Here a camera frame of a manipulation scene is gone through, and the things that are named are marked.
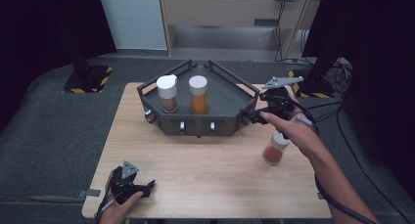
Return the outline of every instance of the person's arm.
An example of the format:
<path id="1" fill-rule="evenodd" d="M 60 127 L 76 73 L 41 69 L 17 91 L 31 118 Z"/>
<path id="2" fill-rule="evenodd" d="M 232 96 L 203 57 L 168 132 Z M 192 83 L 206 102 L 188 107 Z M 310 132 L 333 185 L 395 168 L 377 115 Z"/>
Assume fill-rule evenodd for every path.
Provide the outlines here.
<path id="1" fill-rule="evenodd" d="M 287 135 L 308 158 L 317 179 L 328 195 L 343 206 L 379 223 L 372 211 L 355 192 L 331 153 L 310 126 L 295 117 L 291 120 L 284 120 L 272 113 L 265 112 L 262 112 L 261 116 L 273 124 L 279 132 Z M 361 223 L 331 204 L 329 204 L 329 208 L 335 223 Z"/>

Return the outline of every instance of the gray carpet floor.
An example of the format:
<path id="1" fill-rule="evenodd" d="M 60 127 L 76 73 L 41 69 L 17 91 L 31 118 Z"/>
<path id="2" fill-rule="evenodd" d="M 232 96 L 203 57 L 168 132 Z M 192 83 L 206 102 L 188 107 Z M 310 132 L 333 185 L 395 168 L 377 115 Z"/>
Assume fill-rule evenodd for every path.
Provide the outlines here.
<path id="1" fill-rule="evenodd" d="M 1 223 L 93 223 L 81 215 L 80 203 L 39 203 L 9 198 L 30 196 L 76 197 L 89 188 L 105 145 L 124 86 L 145 82 L 180 60 L 94 58 L 92 65 L 109 65 L 114 70 L 101 93 L 62 93 L 72 66 L 40 75 L 25 94 L 22 105 L 0 135 L 0 220 Z M 250 83 L 265 83 L 272 76 L 287 76 L 297 66 L 280 63 L 220 62 Z M 340 101 L 300 98 L 305 107 Z M 321 138 L 360 196 L 383 223 L 405 223 L 391 203 L 415 222 L 415 203 L 387 167 L 375 166 L 365 156 L 346 111 L 340 111 L 343 131 L 355 152 L 342 138 L 336 112 L 340 105 L 312 110 L 314 117 L 327 114 L 319 123 Z M 362 172 L 365 171 L 380 195 Z M 164 223 L 194 223 L 201 220 L 164 220 Z M 291 219 L 284 223 L 332 223 L 331 219 Z M 132 220 L 131 223 L 143 223 Z M 280 223 L 280 220 L 219 220 L 220 223 Z"/>

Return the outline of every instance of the jar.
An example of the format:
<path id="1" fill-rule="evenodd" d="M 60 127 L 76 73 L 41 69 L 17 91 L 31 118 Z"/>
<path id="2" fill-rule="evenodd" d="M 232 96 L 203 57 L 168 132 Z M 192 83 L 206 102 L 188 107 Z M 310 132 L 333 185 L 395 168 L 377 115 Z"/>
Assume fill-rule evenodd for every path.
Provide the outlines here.
<path id="1" fill-rule="evenodd" d="M 201 75 L 189 79 L 189 89 L 192 94 L 190 111 L 194 114 L 208 112 L 208 80 Z"/>
<path id="2" fill-rule="evenodd" d="M 157 87 L 161 99 L 162 109 L 165 112 L 176 112 L 179 108 L 177 103 L 177 76 L 164 75 L 157 80 Z"/>
<path id="3" fill-rule="evenodd" d="M 263 159 L 273 166 L 277 165 L 283 156 L 284 150 L 290 143 L 291 141 L 285 139 L 282 133 L 275 131 L 262 153 Z"/>

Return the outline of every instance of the wall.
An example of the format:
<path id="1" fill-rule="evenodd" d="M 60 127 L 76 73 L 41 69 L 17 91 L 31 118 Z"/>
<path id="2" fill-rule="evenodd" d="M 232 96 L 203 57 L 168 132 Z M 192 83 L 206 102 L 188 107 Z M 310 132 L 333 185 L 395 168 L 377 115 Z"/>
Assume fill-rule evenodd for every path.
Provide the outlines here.
<path id="1" fill-rule="evenodd" d="M 167 50 L 160 0 L 101 0 L 117 49 Z"/>

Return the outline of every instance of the jar held in hand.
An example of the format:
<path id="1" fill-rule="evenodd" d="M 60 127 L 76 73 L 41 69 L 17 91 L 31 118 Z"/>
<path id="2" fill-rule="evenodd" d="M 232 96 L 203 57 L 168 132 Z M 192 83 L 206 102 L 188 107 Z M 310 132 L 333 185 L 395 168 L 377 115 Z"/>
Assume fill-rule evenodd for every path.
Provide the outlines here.
<path id="1" fill-rule="evenodd" d="M 282 133 L 275 131 L 262 153 L 263 159 L 271 165 L 277 165 L 290 143 L 291 141 L 285 139 Z"/>

